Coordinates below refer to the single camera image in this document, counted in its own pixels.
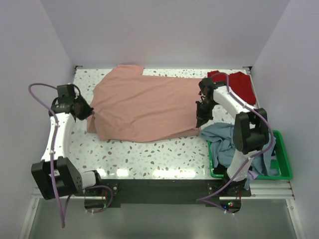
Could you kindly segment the pink t shirt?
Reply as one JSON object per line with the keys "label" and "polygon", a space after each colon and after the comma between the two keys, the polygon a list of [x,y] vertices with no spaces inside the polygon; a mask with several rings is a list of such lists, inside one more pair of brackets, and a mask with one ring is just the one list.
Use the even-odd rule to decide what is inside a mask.
{"label": "pink t shirt", "polygon": [[94,88],[87,131],[101,141],[152,142],[198,134],[200,78],[147,76],[143,67],[118,65]]}

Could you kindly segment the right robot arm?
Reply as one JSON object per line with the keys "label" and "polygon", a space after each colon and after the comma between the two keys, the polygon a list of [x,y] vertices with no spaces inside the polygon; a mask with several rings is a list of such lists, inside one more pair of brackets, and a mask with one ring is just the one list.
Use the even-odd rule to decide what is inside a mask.
{"label": "right robot arm", "polygon": [[204,78],[198,85],[201,100],[196,102],[197,128],[213,119],[212,110],[216,105],[223,106],[235,119],[234,156],[224,173],[220,188],[213,193],[223,192],[232,196],[244,187],[253,159],[270,149],[263,149],[264,145],[274,143],[273,131],[266,110],[256,109],[239,98],[231,90],[229,80],[214,82],[211,78]]}

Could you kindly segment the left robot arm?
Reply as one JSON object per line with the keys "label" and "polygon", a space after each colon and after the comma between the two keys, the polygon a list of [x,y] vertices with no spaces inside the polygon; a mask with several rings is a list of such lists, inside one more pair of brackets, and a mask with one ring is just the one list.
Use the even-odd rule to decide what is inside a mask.
{"label": "left robot arm", "polygon": [[50,133],[44,154],[31,166],[31,174],[46,200],[69,195],[80,196],[86,189],[91,195],[103,191],[101,177],[96,170],[79,172],[69,159],[71,134],[77,121],[93,114],[74,84],[55,87],[57,97],[48,107]]}

